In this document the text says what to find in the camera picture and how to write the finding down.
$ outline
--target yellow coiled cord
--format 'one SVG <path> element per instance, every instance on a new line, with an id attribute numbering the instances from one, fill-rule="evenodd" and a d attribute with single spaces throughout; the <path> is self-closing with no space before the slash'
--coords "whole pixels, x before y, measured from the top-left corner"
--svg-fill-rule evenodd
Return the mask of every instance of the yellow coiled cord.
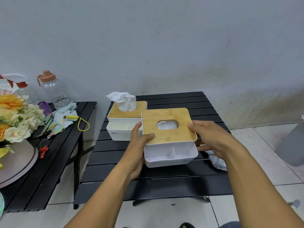
<path id="1" fill-rule="evenodd" d="M 80 130 L 80 131 L 87 131 L 87 130 L 90 128 L 90 124 L 89 124 L 86 120 L 84 120 L 84 119 L 82 119 L 82 118 L 79 118 L 79 116 L 66 115 L 66 116 L 64 116 L 63 119 L 61 119 L 59 122 L 63 121 L 64 119 L 72 119 L 72 120 L 79 119 L 79 122 L 78 122 L 78 130 Z M 81 121 L 81 120 L 85 121 L 85 122 L 89 125 L 89 127 L 88 127 L 86 130 L 81 130 L 81 129 L 79 129 L 79 124 L 80 124 L 80 121 Z M 53 131 L 54 133 L 61 132 L 62 129 L 63 129 L 63 123 L 62 123 L 62 124 L 61 124 L 61 129 L 60 129 L 59 131 L 54 131 L 54 130 L 53 130 L 53 128 L 54 128 L 59 122 L 56 122 L 56 123 L 55 123 L 54 125 L 52 125 L 52 127 L 50 128 L 50 130 Z"/>

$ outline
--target flower bouquet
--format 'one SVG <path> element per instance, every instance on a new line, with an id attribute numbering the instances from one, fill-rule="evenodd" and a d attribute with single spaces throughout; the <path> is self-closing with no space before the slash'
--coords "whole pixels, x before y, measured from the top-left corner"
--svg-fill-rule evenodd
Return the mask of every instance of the flower bouquet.
<path id="1" fill-rule="evenodd" d="M 45 115 L 37 105 L 27 104 L 27 97 L 20 97 L 9 90 L 0 89 L 0 158 L 14 152 L 11 144 L 21 142 L 44 124 Z"/>

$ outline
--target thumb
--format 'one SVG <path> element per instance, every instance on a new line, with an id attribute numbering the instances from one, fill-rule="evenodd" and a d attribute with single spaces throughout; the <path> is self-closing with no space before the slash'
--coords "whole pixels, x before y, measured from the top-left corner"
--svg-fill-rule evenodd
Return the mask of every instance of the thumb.
<path id="1" fill-rule="evenodd" d="M 200 136 L 203 135 L 205 129 L 203 126 L 195 125 L 195 124 L 188 124 L 188 128 L 196 133 L 198 133 Z"/>
<path id="2" fill-rule="evenodd" d="M 140 146 L 144 146 L 148 141 L 150 141 L 152 138 L 154 138 L 155 134 L 150 133 L 150 134 L 144 134 L 141 136 L 141 138 L 138 140 L 138 144 Z"/>

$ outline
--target white wall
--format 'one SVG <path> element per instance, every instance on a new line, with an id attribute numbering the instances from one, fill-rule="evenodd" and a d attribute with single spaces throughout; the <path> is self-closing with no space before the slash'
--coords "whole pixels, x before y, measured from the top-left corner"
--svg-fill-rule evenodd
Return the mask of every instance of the white wall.
<path id="1" fill-rule="evenodd" d="M 229 128 L 304 113 L 304 0 L 0 0 L 0 73 L 49 69 L 74 101 L 203 91 Z"/>

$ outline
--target hand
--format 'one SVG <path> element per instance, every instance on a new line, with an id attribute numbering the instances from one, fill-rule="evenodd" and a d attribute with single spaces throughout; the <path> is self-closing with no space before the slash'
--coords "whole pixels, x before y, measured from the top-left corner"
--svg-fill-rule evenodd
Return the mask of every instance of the hand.
<path id="1" fill-rule="evenodd" d="M 154 133 L 144 134 L 140 139 L 138 139 L 138 130 L 141 127 L 142 122 L 135 125 L 132 130 L 131 141 L 120 159 L 117 165 L 122 166 L 127 174 L 130 175 L 130 180 L 133 180 L 139 176 L 142 165 L 145 162 L 143 156 L 143 146 L 154 138 Z"/>
<path id="2" fill-rule="evenodd" d="M 192 124 L 188 124 L 188 128 L 200 136 L 196 141 L 198 151 L 213 150 L 214 154 L 219 158 L 223 158 L 230 149 L 242 145 L 236 138 L 213 121 L 193 120 Z"/>

